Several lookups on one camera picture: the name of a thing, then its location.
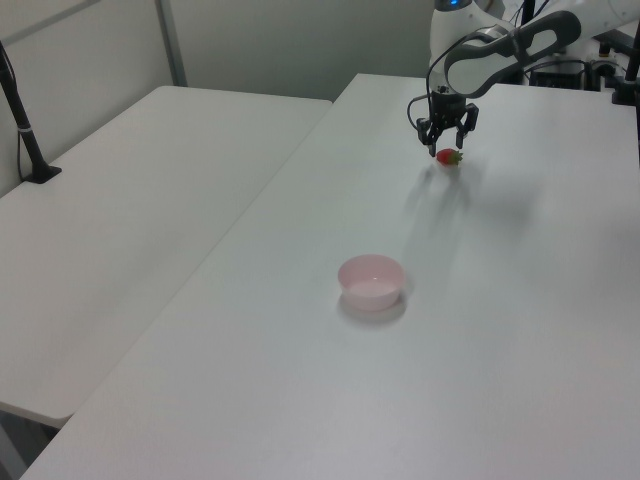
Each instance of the pink bowl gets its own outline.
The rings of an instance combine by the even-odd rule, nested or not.
[[[344,300],[367,312],[393,305],[404,287],[404,270],[384,255],[360,255],[347,260],[338,271]]]

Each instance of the table surface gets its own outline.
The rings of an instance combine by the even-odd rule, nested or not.
[[[635,111],[496,86],[450,177],[423,88],[358,76],[24,480],[636,480]],[[367,315],[369,252],[410,284]]]
[[[0,409],[60,426],[330,102],[162,87],[0,201]]]

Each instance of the wall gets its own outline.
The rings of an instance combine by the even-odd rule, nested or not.
[[[171,84],[154,0],[101,0],[6,50],[47,161]],[[15,157],[16,126],[0,95],[0,196],[18,184]]]
[[[192,87],[335,100],[358,72],[427,72],[433,1],[165,3]]]

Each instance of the strawberry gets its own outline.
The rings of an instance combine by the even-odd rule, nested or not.
[[[445,167],[457,167],[462,161],[462,153],[452,148],[445,148],[436,154],[436,160]]]

